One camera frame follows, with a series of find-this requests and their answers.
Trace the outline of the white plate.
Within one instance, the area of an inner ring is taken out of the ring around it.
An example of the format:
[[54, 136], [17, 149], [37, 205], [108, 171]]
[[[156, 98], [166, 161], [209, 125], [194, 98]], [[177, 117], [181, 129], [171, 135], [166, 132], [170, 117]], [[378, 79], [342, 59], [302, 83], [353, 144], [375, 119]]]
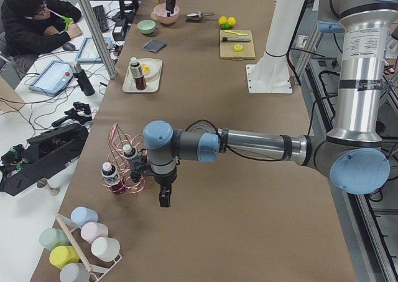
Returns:
[[150, 67], [150, 72], [148, 75], [145, 75], [145, 80], [148, 82], [156, 77], [156, 75], [160, 72], [160, 67], [162, 64], [161, 60], [150, 59], [150, 58], [142, 58], [138, 59], [139, 63], [142, 65], [143, 63], [147, 64]]

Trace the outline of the twisted glazed donut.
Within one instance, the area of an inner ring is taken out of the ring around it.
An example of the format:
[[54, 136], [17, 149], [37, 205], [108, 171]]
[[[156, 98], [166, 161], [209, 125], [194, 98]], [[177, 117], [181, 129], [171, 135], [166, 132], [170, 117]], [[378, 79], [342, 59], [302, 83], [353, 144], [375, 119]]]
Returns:
[[148, 75], [150, 72], [150, 67], [145, 63], [143, 63], [141, 66], [142, 66], [142, 73], [144, 75]]

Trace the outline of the dark drink bottle on tray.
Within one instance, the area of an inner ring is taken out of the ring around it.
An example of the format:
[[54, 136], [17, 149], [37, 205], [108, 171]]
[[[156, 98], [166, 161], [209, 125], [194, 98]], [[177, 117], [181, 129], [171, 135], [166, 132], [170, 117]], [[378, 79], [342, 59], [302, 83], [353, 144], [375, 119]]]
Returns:
[[136, 88], [140, 91], [145, 90], [147, 87], [146, 80], [142, 71], [142, 66], [136, 57], [130, 59], [129, 68]]

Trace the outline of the cream rabbit tray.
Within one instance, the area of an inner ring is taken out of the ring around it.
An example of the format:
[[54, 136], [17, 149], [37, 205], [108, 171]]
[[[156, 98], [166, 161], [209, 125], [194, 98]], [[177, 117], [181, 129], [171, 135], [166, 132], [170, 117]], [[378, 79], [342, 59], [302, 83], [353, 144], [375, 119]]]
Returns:
[[130, 68], [127, 68], [126, 76], [124, 78], [124, 83], [122, 85], [122, 91], [125, 93], [155, 93], [159, 89], [160, 77], [162, 73], [162, 64], [160, 67], [160, 72], [156, 75], [156, 77], [148, 82], [146, 82], [145, 90], [138, 90], [136, 88], [136, 84], [131, 76]]

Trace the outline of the pink bowl with ice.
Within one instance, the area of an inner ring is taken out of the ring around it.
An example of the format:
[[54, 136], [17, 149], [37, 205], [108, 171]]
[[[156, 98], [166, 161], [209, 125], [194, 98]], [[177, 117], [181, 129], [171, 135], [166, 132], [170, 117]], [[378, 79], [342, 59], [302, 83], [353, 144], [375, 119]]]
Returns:
[[170, 15], [168, 15], [166, 10], [166, 3], [157, 5], [153, 10], [153, 13], [155, 14], [157, 20], [160, 23], [167, 25], [176, 22], [176, 20], [178, 19], [179, 12], [180, 8], [178, 5], [176, 5], [174, 8], [174, 13], [173, 14], [170, 13]]

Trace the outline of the metal ice scoop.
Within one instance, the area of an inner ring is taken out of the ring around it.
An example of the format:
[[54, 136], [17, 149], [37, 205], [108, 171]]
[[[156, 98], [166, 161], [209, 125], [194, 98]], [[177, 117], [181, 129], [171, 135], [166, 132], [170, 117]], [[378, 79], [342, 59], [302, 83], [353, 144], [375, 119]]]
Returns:
[[200, 22], [204, 17], [214, 16], [214, 12], [203, 13], [201, 11], [192, 12], [185, 16], [187, 22]]

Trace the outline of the mint green bowl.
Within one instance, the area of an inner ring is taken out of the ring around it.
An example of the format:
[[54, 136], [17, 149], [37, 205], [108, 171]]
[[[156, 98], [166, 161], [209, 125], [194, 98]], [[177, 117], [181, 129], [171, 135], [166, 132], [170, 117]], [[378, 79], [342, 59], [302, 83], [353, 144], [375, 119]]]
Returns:
[[139, 30], [140, 33], [144, 35], [152, 34], [154, 33], [156, 28], [156, 23], [153, 20], [146, 19], [143, 21], [140, 21], [137, 24], [137, 29]]

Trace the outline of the bottle in rack upper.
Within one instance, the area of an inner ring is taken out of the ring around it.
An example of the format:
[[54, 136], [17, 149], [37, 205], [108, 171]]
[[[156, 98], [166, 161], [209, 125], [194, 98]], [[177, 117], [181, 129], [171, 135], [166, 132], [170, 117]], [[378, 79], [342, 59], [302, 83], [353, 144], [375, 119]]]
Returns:
[[125, 144], [123, 146], [123, 156], [129, 167], [132, 167], [132, 165], [134, 164], [134, 159], [137, 157], [137, 155], [137, 150], [130, 144]]

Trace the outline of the bottle in rack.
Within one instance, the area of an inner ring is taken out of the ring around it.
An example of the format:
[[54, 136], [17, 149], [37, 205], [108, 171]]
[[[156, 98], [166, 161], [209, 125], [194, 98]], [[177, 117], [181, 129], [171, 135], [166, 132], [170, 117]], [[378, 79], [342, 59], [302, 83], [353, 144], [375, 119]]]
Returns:
[[125, 191], [123, 177], [114, 164], [104, 162], [101, 169], [101, 176], [103, 185], [113, 194], [119, 195]]
[[123, 146], [123, 156], [129, 167], [132, 167], [132, 165], [134, 164], [134, 159], [137, 157], [137, 155], [137, 150], [130, 144], [125, 144]]

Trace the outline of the grey folded cloth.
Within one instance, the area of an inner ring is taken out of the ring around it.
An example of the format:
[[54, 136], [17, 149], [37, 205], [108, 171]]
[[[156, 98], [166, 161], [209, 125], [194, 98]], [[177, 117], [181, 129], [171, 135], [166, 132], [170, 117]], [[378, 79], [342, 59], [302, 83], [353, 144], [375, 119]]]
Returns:
[[148, 51], [148, 52], [153, 52], [153, 53], [158, 53], [161, 51], [164, 47], [166, 47], [167, 44], [165, 42], [152, 39], [151, 41], [147, 42], [143, 49]]

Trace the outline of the yellow lemon upper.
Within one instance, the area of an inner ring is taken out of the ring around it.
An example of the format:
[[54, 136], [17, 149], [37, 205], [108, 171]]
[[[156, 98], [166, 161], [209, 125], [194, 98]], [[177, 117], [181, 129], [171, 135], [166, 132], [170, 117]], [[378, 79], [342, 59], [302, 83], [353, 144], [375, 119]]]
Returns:
[[228, 18], [226, 16], [221, 16], [218, 19], [219, 26], [222, 26], [223, 24], [227, 24], [227, 23], [228, 23]]

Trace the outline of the yellow lemon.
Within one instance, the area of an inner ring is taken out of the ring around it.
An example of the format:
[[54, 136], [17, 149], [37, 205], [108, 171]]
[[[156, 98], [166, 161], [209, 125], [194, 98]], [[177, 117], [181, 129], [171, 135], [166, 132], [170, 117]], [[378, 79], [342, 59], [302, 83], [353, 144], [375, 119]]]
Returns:
[[227, 18], [227, 23], [230, 27], [234, 27], [236, 25], [236, 19], [234, 17]]
[[221, 16], [218, 19], [219, 26], [222, 26], [223, 24], [227, 24], [227, 23], [228, 23], [228, 18], [226, 16]]

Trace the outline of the bottle in rack lower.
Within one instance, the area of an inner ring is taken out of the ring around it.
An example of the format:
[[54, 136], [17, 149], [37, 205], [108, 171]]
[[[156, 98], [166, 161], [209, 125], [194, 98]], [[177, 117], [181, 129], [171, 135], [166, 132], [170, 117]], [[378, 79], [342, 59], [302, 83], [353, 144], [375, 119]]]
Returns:
[[101, 169], [101, 176], [103, 185], [113, 194], [119, 195], [125, 191], [123, 177], [114, 164], [104, 162]]

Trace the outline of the green lime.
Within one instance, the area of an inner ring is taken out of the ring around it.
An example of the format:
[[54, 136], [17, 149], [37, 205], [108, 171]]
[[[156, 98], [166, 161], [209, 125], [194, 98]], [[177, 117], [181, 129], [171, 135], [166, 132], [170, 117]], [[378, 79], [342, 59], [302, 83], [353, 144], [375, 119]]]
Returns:
[[220, 28], [221, 28], [222, 30], [229, 30], [229, 29], [231, 28], [231, 26], [230, 26], [228, 23], [225, 23], [225, 24], [222, 24], [222, 25], [220, 26]]

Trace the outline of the yellow plastic knife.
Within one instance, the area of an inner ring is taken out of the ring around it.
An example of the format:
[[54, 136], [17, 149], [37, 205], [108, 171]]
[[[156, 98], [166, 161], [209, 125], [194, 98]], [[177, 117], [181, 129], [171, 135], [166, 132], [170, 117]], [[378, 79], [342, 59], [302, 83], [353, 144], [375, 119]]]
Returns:
[[247, 36], [248, 35], [247, 33], [231, 31], [231, 30], [224, 30], [223, 32], [227, 33], [227, 34], [234, 34], [234, 35], [237, 35], [237, 36]]

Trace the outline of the yellow lemon lower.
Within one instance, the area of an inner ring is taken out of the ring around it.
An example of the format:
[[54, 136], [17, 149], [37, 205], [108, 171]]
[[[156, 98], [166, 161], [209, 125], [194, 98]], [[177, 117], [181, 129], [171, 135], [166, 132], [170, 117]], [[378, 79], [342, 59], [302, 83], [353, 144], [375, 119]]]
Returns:
[[227, 23], [230, 27], [234, 27], [236, 25], [236, 19], [234, 17], [227, 18]]

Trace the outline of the steel cylinder black cap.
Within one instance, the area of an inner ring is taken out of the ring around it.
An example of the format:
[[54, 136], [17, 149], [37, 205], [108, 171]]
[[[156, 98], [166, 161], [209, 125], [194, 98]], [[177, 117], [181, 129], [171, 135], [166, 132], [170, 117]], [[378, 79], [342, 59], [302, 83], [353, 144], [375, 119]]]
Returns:
[[250, 37], [222, 37], [222, 42], [250, 42]]

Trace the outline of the black keyboard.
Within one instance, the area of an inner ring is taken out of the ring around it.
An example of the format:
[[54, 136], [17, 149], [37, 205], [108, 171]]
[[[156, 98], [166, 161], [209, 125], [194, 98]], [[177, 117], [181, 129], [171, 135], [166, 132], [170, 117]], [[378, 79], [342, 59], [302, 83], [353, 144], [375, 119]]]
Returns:
[[108, 27], [108, 18], [105, 14], [105, 10], [103, 5], [97, 5], [92, 7], [93, 13], [96, 17], [97, 23], [99, 25], [99, 29], [101, 32], [109, 31]]

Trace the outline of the wooden cutting board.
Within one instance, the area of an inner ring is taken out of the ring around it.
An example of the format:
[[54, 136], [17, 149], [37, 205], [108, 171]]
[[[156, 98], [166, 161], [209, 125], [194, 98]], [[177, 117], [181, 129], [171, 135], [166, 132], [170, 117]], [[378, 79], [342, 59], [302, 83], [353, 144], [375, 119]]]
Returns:
[[255, 59], [254, 39], [247, 30], [220, 30], [221, 59]]

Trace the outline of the half lemon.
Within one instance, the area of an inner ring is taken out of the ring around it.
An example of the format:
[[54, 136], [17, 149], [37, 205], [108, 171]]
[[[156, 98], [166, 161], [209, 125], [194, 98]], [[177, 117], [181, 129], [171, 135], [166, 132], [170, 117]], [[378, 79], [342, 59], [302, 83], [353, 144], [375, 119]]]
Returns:
[[233, 50], [235, 52], [242, 52], [243, 51], [243, 46], [241, 44], [234, 44], [233, 45]]

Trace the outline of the white cup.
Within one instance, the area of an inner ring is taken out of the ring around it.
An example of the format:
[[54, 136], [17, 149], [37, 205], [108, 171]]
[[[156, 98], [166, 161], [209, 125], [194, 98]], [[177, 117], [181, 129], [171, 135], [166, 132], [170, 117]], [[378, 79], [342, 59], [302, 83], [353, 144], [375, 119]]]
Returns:
[[110, 262], [119, 255], [120, 247], [119, 241], [115, 238], [98, 237], [91, 244], [91, 252], [100, 260]]

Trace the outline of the pink cup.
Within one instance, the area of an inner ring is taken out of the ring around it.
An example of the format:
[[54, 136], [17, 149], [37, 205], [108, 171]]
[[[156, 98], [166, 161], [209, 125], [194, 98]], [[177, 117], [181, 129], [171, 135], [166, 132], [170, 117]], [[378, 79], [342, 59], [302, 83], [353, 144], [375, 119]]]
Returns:
[[88, 222], [81, 228], [80, 235], [86, 242], [92, 244], [99, 237], [107, 237], [109, 233], [105, 224]]

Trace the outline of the blue cup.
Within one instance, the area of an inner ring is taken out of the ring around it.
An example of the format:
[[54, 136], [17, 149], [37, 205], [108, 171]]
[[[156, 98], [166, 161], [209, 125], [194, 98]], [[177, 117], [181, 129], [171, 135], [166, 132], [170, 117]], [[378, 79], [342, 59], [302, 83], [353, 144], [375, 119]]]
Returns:
[[98, 214], [96, 211], [87, 207], [79, 206], [71, 212], [71, 221], [79, 228], [85, 224], [98, 221]]

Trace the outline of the teach pendant far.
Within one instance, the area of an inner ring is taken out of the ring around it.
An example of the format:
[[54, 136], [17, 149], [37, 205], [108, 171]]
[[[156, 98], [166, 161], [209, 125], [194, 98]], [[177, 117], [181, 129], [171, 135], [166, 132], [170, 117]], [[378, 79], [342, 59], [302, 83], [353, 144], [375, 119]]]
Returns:
[[102, 59], [97, 51], [92, 37], [85, 37], [78, 50], [75, 60], [79, 63], [101, 63]]

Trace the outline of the teach pendant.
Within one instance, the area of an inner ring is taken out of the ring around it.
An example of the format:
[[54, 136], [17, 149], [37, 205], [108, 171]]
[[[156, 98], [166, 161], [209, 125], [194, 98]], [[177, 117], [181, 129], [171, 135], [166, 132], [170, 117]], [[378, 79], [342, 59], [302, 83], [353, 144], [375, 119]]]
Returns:
[[78, 50], [75, 60], [79, 63], [101, 63], [102, 59], [97, 51], [92, 37], [85, 37]]
[[29, 90], [46, 95], [57, 95], [73, 78], [68, 62], [51, 61], [40, 75], [29, 85]]

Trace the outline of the white cup rack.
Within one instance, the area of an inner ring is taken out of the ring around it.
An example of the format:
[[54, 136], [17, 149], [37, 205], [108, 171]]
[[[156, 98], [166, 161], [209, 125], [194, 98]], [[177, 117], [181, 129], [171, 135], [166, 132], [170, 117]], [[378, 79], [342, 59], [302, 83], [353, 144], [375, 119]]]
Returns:
[[112, 261], [104, 261], [92, 254], [91, 245], [81, 238], [80, 227], [76, 223], [59, 213], [55, 214], [55, 220], [80, 257], [80, 262], [84, 264], [86, 270], [90, 273], [89, 281], [105, 281], [109, 273], [123, 259], [121, 252]]

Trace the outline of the computer mouse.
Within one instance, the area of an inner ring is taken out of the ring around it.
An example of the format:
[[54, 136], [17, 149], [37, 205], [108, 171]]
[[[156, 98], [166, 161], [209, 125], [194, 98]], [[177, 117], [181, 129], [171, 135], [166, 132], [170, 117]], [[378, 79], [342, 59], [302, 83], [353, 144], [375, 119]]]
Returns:
[[70, 43], [70, 42], [64, 43], [64, 44], [62, 45], [62, 48], [63, 48], [63, 50], [69, 51], [69, 52], [75, 51], [75, 50], [76, 50], [75, 45], [73, 45], [73, 44]]

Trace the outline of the black thermos bottle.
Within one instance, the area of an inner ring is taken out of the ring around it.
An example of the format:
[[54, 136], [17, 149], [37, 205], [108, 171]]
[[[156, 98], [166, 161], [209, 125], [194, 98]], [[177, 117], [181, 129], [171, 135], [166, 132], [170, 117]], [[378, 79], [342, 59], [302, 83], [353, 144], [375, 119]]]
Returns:
[[77, 80], [78, 85], [81, 88], [81, 91], [86, 96], [92, 96], [95, 94], [95, 90], [87, 77], [85, 70], [82, 69], [81, 65], [78, 61], [74, 60], [69, 63], [69, 66], [72, 70], [73, 76]]

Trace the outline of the mint cup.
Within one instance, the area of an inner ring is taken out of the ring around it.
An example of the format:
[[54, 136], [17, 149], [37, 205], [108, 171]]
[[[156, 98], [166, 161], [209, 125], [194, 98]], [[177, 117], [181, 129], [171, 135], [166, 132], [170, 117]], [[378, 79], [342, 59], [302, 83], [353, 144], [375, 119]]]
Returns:
[[70, 244], [69, 239], [65, 235], [65, 232], [57, 228], [45, 229], [40, 234], [39, 243], [48, 251], [52, 251], [58, 246]]

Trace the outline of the grey cup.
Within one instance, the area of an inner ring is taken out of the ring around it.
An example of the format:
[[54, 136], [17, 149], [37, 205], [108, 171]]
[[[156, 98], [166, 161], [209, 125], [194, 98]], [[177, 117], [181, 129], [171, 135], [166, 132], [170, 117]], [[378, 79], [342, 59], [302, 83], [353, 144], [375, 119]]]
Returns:
[[69, 263], [60, 272], [61, 282], [88, 282], [90, 273], [82, 263]]

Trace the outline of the yellow cup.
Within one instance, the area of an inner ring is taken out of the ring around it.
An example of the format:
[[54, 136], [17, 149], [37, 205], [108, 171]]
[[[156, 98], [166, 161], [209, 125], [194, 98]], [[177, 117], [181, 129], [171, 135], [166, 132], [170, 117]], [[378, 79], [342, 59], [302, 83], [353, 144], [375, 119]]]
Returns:
[[50, 252], [49, 262], [58, 269], [63, 269], [69, 263], [78, 263], [80, 257], [71, 245], [60, 245]]

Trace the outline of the teach pendant near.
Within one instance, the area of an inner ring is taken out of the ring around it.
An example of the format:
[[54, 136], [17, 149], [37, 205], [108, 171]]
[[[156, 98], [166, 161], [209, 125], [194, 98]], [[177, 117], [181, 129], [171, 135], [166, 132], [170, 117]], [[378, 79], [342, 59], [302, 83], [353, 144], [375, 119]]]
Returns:
[[51, 61], [40, 75], [29, 85], [29, 90], [46, 95], [57, 95], [73, 78], [68, 62]]

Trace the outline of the seated person in black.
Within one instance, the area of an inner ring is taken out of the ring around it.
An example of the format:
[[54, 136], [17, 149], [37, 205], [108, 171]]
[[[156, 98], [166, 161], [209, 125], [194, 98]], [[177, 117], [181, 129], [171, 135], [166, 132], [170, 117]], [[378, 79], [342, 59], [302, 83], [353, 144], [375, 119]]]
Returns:
[[1, 20], [11, 56], [40, 55], [81, 34], [81, 11], [60, 0], [4, 0]]

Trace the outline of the black equipment case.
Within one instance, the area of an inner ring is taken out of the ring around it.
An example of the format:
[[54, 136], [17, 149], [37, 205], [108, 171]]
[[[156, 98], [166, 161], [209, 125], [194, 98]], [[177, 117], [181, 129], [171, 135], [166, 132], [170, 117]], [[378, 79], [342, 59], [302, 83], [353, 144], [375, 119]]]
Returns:
[[78, 157], [88, 129], [78, 123], [51, 129], [13, 146], [1, 156], [1, 192], [15, 196], [42, 178], [49, 179]]

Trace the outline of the aluminium frame post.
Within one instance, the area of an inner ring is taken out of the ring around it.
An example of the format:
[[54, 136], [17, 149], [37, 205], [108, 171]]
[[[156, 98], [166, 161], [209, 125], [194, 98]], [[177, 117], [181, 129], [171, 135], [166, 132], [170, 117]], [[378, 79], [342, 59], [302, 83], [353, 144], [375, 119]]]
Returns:
[[117, 71], [114, 66], [113, 60], [111, 59], [111, 56], [106, 48], [106, 44], [104, 42], [103, 35], [99, 29], [98, 22], [93, 12], [90, 0], [77, 1], [80, 5], [81, 11], [91, 32], [91, 36], [93, 38], [93, 42], [96, 46], [99, 57], [101, 58], [110, 79], [113, 79], [116, 76]]

